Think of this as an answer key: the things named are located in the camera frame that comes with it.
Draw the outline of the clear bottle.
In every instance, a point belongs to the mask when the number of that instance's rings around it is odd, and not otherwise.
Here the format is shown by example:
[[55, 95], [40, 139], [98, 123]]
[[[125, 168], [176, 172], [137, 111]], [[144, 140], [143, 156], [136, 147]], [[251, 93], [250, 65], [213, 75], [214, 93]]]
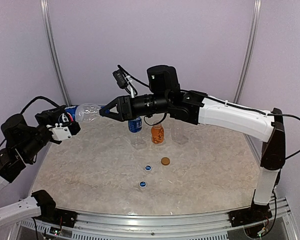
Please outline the clear bottle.
[[184, 129], [178, 122], [174, 122], [173, 126], [171, 127], [171, 139], [180, 145], [183, 145], [187, 142], [187, 138], [184, 135]]

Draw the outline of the white bottle cap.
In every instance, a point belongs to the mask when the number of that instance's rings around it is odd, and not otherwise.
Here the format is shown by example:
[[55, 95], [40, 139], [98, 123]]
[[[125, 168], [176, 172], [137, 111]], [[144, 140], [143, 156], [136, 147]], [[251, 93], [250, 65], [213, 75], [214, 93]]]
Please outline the white bottle cap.
[[151, 165], [146, 165], [146, 166], [144, 167], [144, 170], [145, 170], [147, 173], [151, 172], [152, 169], [153, 169], [153, 168], [152, 168]]

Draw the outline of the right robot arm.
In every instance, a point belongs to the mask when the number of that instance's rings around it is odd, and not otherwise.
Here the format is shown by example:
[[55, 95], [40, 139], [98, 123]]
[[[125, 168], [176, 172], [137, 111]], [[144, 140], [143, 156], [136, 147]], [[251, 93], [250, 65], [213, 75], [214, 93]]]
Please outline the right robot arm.
[[258, 221], [266, 212], [265, 206], [270, 202], [279, 172], [286, 162], [286, 134], [281, 110], [252, 109], [204, 92], [183, 90], [173, 66], [152, 66], [146, 73], [151, 94], [119, 96], [101, 108], [99, 114], [120, 122], [165, 114], [189, 124], [222, 127], [262, 141], [254, 204], [245, 212], [250, 222]]

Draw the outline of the blue white cap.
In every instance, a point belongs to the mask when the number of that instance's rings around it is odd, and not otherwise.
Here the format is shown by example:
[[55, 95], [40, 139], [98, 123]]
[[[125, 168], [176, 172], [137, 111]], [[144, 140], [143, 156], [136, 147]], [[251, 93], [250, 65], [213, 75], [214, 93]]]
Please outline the blue white cap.
[[146, 181], [140, 181], [139, 184], [138, 184], [138, 186], [140, 188], [145, 188], [147, 186], [147, 182]]

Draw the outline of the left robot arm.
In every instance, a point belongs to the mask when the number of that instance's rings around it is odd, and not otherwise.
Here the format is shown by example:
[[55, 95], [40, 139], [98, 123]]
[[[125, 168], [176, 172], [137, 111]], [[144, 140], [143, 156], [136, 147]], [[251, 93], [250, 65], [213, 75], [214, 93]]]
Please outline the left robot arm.
[[[61, 144], [77, 135], [81, 127], [65, 106], [35, 115], [38, 126], [29, 126], [22, 113], [9, 117], [2, 125], [6, 145], [0, 150], [0, 191], [11, 184], [26, 165], [48, 144]], [[43, 218], [53, 223], [60, 218], [53, 198], [39, 190], [25, 199], [0, 208], [0, 230], [28, 218]]]

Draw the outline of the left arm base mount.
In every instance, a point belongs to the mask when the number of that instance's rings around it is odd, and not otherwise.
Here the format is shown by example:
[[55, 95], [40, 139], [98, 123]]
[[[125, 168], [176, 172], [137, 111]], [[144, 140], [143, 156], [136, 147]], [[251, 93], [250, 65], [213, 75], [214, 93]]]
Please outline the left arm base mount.
[[60, 227], [74, 228], [78, 213], [71, 210], [65, 210], [56, 207], [56, 202], [45, 190], [38, 190], [31, 194], [31, 197], [37, 201], [40, 207], [40, 215], [36, 220], [58, 225]]

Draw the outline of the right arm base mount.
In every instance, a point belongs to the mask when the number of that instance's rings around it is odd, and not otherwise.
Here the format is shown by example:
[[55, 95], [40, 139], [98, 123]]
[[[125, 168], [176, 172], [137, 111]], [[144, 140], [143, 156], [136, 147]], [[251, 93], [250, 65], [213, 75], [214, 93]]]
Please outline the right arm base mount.
[[249, 207], [232, 210], [228, 213], [232, 227], [239, 227], [264, 221], [273, 217], [270, 204], [258, 204], [252, 199]]

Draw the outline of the orange drink bottle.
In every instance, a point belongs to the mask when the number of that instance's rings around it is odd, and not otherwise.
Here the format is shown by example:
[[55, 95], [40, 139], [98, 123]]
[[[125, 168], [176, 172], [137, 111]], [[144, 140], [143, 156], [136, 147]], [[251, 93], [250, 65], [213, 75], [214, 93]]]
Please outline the orange drink bottle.
[[164, 142], [164, 128], [159, 121], [155, 121], [151, 127], [151, 140], [154, 144], [162, 144]]

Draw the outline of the brown bottle cap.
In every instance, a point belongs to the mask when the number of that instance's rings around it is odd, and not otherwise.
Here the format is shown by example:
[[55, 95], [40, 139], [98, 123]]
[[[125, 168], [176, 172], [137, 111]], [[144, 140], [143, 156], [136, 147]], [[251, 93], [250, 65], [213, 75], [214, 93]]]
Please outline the brown bottle cap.
[[161, 160], [160, 160], [161, 164], [164, 165], [164, 166], [168, 166], [171, 161], [168, 157], [163, 157]]

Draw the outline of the blue bottle cap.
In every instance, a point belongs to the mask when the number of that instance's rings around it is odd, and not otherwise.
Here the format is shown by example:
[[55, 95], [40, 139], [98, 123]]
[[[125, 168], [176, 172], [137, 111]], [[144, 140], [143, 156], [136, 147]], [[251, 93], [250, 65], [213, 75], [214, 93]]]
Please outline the blue bottle cap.
[[106, 106], [101, 106], [100, 110], [99, 110], [99, 114], [102, 116], [102, 117], [106, 117], [108, 114], [110, 113], [110, 110], [108, 107]]

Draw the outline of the blue label bottle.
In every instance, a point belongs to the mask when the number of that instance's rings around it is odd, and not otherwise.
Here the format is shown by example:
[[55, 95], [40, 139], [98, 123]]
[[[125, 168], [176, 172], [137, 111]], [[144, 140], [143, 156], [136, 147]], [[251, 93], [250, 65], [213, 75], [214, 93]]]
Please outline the blue label bottle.
[[143, 144], [143, 139], [142, 139], [142, 119], [140, 117], [137, 117], [133, 120], [128, 121], [128, 130], [130, 132], [130, 143], [134, 146], [137, 147], [139, 145]]
[[58, 117], [58, 122], [65, 124], [68, 122], [91, 123], [100, 117], [101, 107], [95, 103], [84, 103], [72, 105], [64, 108], [65, 113]]

